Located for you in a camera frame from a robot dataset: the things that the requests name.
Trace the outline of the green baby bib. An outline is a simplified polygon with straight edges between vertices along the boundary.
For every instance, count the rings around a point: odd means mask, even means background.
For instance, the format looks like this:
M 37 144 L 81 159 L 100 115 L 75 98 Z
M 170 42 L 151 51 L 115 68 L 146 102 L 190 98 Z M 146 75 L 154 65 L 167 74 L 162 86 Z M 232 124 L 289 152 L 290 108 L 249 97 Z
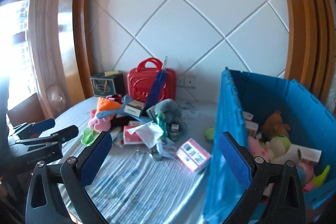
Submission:
M 81 143 L 85 146 L 90 146 L 93 144 L 93 142 L 97 139 L 99 135 L 100 135 L 99 132 L 92 130 L 90 128 L 86 128 L 81 135 Z

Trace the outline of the pink pig plush orange hat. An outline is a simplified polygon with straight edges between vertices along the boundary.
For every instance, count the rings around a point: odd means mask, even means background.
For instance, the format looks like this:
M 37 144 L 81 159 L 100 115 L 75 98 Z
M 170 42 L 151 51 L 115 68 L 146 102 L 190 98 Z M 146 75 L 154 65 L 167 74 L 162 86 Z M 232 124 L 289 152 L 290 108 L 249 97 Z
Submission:
M 111 120 L 116 115 L 114 111 L 120 107 L 120 102 L 112 97 L 99 97 L 96 108 L 90 112 L 91 118 L 88 122 L 88 127 L 99 133 L 109 131 L 111 128 Z

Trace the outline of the green white plush in crate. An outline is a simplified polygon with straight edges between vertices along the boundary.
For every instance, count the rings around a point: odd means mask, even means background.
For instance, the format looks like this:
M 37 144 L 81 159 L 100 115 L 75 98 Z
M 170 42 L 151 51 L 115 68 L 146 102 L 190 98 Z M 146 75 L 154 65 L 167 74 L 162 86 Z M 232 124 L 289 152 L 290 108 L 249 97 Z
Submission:
M 269 141 L 269 146 L 274 154 L 274 158 L 277 158 L 288 152 L 291 142 L 286 136 L 276 136 Z

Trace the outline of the brown teddy bear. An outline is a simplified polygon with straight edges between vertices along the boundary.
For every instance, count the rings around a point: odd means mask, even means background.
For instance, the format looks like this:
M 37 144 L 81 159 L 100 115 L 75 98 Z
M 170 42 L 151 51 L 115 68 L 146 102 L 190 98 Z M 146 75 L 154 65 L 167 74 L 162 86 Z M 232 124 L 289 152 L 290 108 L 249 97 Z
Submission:
M 285 136 L 289 138 L 290 126 L 283 122 L 280 110 L 276 110 L 266 119 L 261 126 L 261 131 L 267 140 L 272 140 L 277 136 Z

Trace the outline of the black gift bag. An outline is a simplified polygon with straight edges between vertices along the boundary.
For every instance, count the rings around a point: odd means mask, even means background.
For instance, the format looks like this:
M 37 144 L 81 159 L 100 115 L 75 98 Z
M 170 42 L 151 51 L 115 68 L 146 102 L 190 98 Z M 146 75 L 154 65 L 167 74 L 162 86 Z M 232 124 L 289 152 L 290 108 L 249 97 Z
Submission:
M 115 94 L 126 94 L 125 83 L 122 73 L 106 76 L 99 73 L 90 77 L 93 94 L 95 97 L 107 97 Z

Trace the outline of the small green plush ball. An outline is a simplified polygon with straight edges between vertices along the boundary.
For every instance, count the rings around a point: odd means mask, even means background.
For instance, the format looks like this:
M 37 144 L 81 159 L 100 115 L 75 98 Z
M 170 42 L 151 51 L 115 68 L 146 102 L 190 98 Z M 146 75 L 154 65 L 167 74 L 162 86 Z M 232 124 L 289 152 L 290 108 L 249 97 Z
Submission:
M 214 141 L 215 129 L 214 127 L 209 127 L 205 131 L 205 138 L 207 141 Z

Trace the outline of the pink barcode box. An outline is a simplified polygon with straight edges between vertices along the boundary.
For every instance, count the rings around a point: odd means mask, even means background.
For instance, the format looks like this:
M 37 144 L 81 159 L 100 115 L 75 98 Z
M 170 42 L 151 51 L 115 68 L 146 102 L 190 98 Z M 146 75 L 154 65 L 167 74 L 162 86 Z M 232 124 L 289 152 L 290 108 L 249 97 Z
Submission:
M 204 170 L 211 160 L 211 155 L 192 138 L 179 147 L 176 155 L 191 172 L 195 173 Z

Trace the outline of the pink soft tissue pack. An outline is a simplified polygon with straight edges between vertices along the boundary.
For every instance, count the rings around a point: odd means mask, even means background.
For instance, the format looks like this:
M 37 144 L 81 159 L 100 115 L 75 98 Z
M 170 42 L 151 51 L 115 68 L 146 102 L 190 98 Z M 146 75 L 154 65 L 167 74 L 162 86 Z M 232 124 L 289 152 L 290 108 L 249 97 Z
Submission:
M 127 145 L 144 144 L 147 148 L 153 148 L 162 135 L 163 129 L 154 122 L 123 128 L 123 142 Z

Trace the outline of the white green medicine box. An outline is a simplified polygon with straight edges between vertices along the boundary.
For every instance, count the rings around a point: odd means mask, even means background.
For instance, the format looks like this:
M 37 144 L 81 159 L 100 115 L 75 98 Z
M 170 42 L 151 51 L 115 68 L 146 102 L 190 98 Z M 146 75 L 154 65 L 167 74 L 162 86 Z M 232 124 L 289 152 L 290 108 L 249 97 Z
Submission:
M 145 104 L 143 102 L 139 100 L 133 100 L 126 104 L 124 112 L 135 117 L 140 117 L 144 110 L 144 107 Z

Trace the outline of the teal diaper pack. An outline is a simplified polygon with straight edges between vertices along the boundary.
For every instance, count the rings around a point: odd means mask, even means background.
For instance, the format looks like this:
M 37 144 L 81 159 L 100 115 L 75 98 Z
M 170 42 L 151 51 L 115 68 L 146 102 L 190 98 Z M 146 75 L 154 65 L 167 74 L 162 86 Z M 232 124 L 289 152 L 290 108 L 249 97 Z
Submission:
M 158 113 L 156 114 L 156 121 L 157 125 L 162 129 L 163 134 L 161 135 L 161 139 L 166 139 L 168 136 L 167 133 L 167 122 L 166 122 L 166 117 L 164 113 Z

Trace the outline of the red plastic bear suitcase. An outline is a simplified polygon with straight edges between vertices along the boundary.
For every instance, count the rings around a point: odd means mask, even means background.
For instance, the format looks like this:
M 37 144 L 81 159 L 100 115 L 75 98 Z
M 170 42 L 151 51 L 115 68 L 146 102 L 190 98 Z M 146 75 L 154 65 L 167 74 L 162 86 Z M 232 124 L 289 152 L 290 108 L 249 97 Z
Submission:
M 163 63 L 154 57 L 141 61 L 138 66 L 127 74 L 128 94 L 135 100 L 146 101 L 151 85 Z M 177 90 L 177 75 L 174 69 L 167 68 L 167 80 L 161 91 L 159 101 L 175 100 Z

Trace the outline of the grey plush toy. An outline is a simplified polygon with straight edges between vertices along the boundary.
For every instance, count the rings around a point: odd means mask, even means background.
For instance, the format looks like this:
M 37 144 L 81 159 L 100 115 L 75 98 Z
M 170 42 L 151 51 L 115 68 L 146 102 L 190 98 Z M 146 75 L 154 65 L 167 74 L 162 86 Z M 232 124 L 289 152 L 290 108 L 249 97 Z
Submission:
M 167 122 L 168 138 L 173 141 L 179 141 L 186 131 L 186 124 L 182 120 L 182 112 L 178 104 L 172 99 L 166 99 L 158 102 L 154 107 L 155 115 L 164 113 Z

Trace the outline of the blue bottle brush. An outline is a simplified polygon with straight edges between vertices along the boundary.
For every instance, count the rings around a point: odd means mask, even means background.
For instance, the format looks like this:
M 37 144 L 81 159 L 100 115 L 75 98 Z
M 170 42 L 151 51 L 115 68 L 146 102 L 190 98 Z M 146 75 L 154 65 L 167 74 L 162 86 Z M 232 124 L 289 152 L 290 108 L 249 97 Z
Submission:
M 153 84 L 151 85 L 150 91 L 147 95 L 147 99 L 145 102 L 145 110 L 154 106 L 159 100 L 161 91 L 167 80 L 167 71 L 166 71 L 167 61 L 168 57 L 166 56 L 163 62 L 163 66 L 161 70 L 156 74 Z

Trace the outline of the beige curtain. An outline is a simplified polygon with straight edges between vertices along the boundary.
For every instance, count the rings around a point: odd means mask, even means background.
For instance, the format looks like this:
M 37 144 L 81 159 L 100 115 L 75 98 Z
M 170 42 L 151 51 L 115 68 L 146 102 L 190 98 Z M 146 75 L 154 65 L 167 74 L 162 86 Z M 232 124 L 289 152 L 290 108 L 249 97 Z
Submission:
M 58 117 L 67 106 L 68 93 L 59 38 L 56 0 L 29 0 L 28 33 L 37 94 L 46 118 Z

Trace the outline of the wall socket plate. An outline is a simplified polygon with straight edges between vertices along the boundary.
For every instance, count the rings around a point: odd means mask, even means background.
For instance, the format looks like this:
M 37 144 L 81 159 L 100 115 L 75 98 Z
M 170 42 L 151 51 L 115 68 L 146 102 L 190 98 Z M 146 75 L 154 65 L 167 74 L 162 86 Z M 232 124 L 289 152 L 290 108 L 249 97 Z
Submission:
M 195 76 L 177 76 L 177 87 L 195 89 L 197 78 Z

